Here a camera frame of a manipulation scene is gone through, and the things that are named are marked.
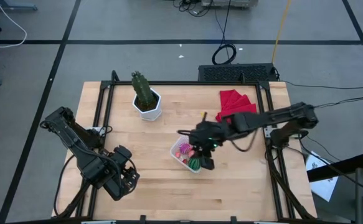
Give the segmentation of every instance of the red towel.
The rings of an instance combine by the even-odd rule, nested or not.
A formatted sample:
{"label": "red towel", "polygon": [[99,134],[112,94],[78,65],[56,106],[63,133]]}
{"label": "red towel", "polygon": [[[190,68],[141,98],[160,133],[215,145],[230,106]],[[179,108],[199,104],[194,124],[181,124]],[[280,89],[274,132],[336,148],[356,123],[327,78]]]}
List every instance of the red towel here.
{"label": "red towel", "polygon": [[238,108],[221,111],[217,114],[216,120],[218,122],[221,122],[221,118],[223,116],[227,116],[227,115],[234,114],[234,113],[243,113],[243,112],[257,113],[256,104],[254,103],[254,104],[250,104],[250,105],[240,106]]}
{"label": "red towel", "polygon": [[241,95],[236,90],[220,91],[221,111],[217,113],[216,120],[221,122],[223,116],[234,113],[257,113],[256,104],[251,104],[247,95]]}
{"label": "red towel", "polygon": [[225,109],[232,109],[232,108],[238,108],[241,106],[245,106],[245,105],[250,105],[250,101],[247,95],[243,95],[241,96],[237,101],[235,101],[234,103],[232,103],[231,105],[229,105],[228,107],[226,107]]}
{"label": "red towel", "polygon": [[229,100],[231,94],[235,92],[235,90],[222,90],[220,91],[220,103],[221,103],[221,109],[225,109],[224,106],[227,104],[227,101]]}
{"label": "red towel", "polygon": [[232,104],[234,104],[236,101],[239,100],[239,98],[241,98],[241,94],[239,94],[236,90],[234,90],[230,95],[229,99],[227,100],[227,103],[225,104],[224,108],[222,108],[222,110],[229,109]]}

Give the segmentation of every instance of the hexagonal pot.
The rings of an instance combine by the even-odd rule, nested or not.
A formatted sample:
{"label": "hexagonal pot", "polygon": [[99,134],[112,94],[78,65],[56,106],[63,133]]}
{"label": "hexagonal pot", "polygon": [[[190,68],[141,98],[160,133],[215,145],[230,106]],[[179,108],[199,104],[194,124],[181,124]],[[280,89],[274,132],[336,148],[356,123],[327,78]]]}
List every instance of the hexagonal pot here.
{"label": "hexagonal pot", "polygon": [[137,106],[137,94],[134,96],[133,100],[133,106],[138,110],[139,115],[142,119],[146,121],[154,121],[156,118],[158,118],[162,114],[162,97],[159,93],[157,93],[155,90],[151,88],[152,93],[154,94],[154,97],[157,99],[158,103],[156,104],[155,109],[149,110],[149,111],[141,111]]}

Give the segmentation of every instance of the gray floor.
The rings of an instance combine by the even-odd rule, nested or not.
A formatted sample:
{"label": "gray floor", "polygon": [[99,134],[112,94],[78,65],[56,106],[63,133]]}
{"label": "gray floor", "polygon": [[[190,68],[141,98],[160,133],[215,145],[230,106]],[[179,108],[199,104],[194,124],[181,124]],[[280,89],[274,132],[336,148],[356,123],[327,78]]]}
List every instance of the gray floor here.
{"label": "gray floor", "polygon": [[[60,40],[75,0],[28,0],[36,12],[11,12],[29,40]],[[349,1],[363,31],[363,1]],[[227,39],[273,40],[286,1],[260,0],[247,11],[231,9]],[[217,10],[223,24],[226,10]],[[0,13],[0,40],[22,32]],[[179,12],[171,1],[82,0],[70,40],[221,39],[214,11],[202,18]],[[342,1],[293,1],[283,40],[359,40]],[[272,45],[236,45],[234,63],[271,61]],[[0,209],[34,119],[59,45],[26,44],[0,50]],[[142,71],[150,80],[197,80],[199,65],[211,64],[217,45],[67,45],[43,118],[59,106],[77,109],[85,81],[107,80],[115,69],[121,80]],[[280,45],[275,62],[281,79],[297,84],[363,85],[361,45]],[[291,102],[314,105],[363,96],[363,90],[323,90],[288,85]],[[363,153],[363,101],[316,111],[319,124],[310,136],[340,159]],[[333,159],[311,141],[305,145]],[[59,140],[38,130],[14,198],[8,222],[49,218],[64,162]],[[334,220],[333,215],[319,213]]]}

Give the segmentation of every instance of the potted cactus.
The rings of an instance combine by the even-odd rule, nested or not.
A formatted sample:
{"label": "potted cactus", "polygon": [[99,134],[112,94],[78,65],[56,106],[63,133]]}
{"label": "potted cactus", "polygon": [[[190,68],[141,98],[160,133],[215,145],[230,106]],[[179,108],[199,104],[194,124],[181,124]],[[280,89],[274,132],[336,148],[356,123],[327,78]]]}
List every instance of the potted cactus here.
{"label": "potted cactus", "polygon": [[147,79],[139,71],[131,74],[131,84],[136,92],[133,106],[141,118],[154,121],[162,114],[161,95],[149,87]]}

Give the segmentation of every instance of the white basket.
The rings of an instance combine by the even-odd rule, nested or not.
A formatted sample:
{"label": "white basket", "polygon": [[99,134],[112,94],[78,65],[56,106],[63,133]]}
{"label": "white basket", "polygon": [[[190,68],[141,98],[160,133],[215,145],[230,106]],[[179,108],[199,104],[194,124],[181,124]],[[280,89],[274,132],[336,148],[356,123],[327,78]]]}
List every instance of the white basket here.
{"label": "white basket", "polygon": [[201,168],[199,168],[199,170],[193,170],[191,169],[188,165],[186,165],[185,163],[182,162],[183,159],[188,159],[188,155],[185,154],[181,154],[180,158],[176,157],[176,152],[179,149],[179,146],[181,144],[187,143],[188,144],[188,136],[181,136],[179,137],[179,139],[176,141],[176,143],[174,143],[174,145],[170,148],[170,155],[177,160],[179,163],[181,163],[184,167],[186,167],[187,169],[189,169],[191,172],[197,174],[200,172]]}

